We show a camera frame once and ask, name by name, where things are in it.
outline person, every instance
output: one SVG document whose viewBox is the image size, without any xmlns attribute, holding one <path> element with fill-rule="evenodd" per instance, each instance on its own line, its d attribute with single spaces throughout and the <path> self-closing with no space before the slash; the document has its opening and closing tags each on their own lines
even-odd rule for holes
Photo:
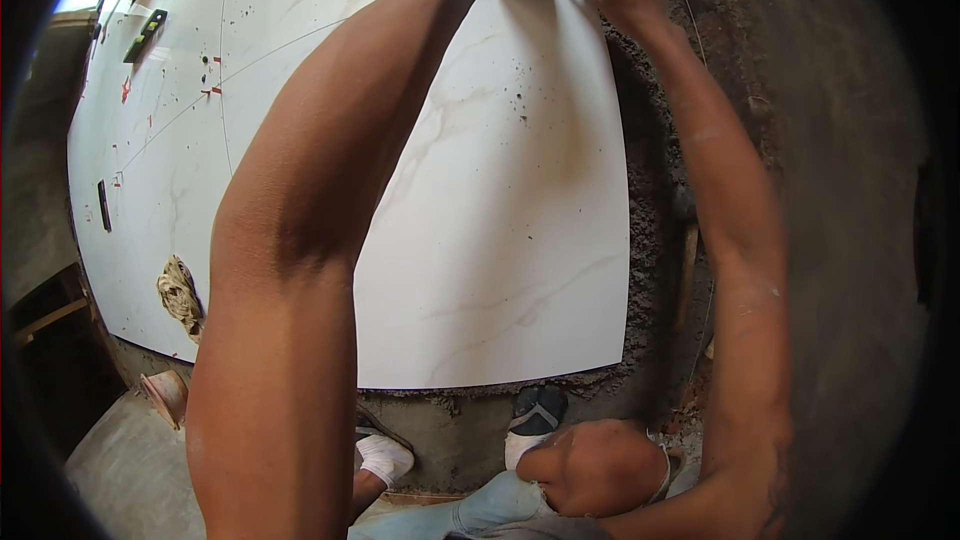
<svg viewBox="0 0 960 540">
<path fill-rule="evenodd" d="M 226 189 L 187 414 L 187 461 L 211 540 L 343 538 L 412 464 L 389 430 L 358 421 L 354 266 L 473 2 L 377 0 L 342 23 L 291 75 Z M 357 525 L 357 538 L 748 538 L 784 526 L 791 364 L 771 180 L 658 0 L 594 2 L 656 68 L 716 278 L 699 481 L 660 499 L 670 459 L 640 424 L 558 427 L 563 400 L 537 386 L 514 403 L 506 457 L 515 469 L 431 520 L 449 515 L 453 527 L 421 525 L 439 511 L 428 507 L 383 516 L 406 519 L 379 531 Z M 354 474 L 355 449 L 365 454 Z M 507 512 L 498 497 L 525 510 Z"/>
</svg>

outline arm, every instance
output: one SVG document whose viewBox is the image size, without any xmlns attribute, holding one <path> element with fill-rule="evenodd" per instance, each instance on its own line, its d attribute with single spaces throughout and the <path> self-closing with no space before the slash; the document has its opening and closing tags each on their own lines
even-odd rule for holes
<svg viewBox="0 0 960 540">
<path fill-rule="evenodd" d="M 188 408 L 217 538 L 343 537 L 352 493 L 354 265 L 474 0 L 377 0 L 277 95 L 226 189 Z"/>
<path fill-rule="evenodd" d="M 773 186 L 723 90 L 658 1 L 595 1 L 656 67 L 717 281 L 700 484 L 603 525 L 615 538 L 776 533 L 792 424 L 786 238 Z"/>
</svg>

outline light blue jeans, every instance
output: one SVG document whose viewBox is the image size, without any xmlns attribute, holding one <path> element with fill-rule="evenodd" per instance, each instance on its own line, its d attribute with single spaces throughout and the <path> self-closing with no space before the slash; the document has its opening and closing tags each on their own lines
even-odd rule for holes
<svg viewBox="0 0 960 540">
<path fill-rule="evenodd" d="M 408 508 L 352 526 L 347 540 L 441 540 L 449 532 L 476 534 L 504 524 L 555 517 L 535 481 L 505 471 L 461 500 Z"/>
</svg>

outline foot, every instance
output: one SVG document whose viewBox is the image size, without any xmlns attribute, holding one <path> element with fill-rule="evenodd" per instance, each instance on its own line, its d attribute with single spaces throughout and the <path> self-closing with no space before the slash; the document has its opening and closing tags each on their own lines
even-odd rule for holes
<svg viewBox="0 0 960 540">
<path fill-rule="evenodd" d="M 567 413 L 567 394 L 556 385 L 527 386 L 513 398 L 503 461 L 517 469 L 523 454 L 553 436 Z"/>
<path fill-rule="evenodd" d="M 363 458 L 360 469 L 377 476 L 388 490 L 414 466 L 414 452 L 410 444 L 382 426 L 374 415 L 359 404 L 355 438 L 357 451 Z"/>
</svg>

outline clay pot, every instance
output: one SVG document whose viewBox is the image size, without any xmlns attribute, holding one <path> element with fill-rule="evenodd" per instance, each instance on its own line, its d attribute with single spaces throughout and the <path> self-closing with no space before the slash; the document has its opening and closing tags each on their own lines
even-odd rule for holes
<svg viewBox="0 0 960 540">
<path fill-rule="evenodd" d="M 179 430 L 186 415 L 186 397 L 189 390 L 176 371 L 164 371 L 149 378 L 140 374 L 143 390 L 160 416 L 174 430 Z"/>
</svg>

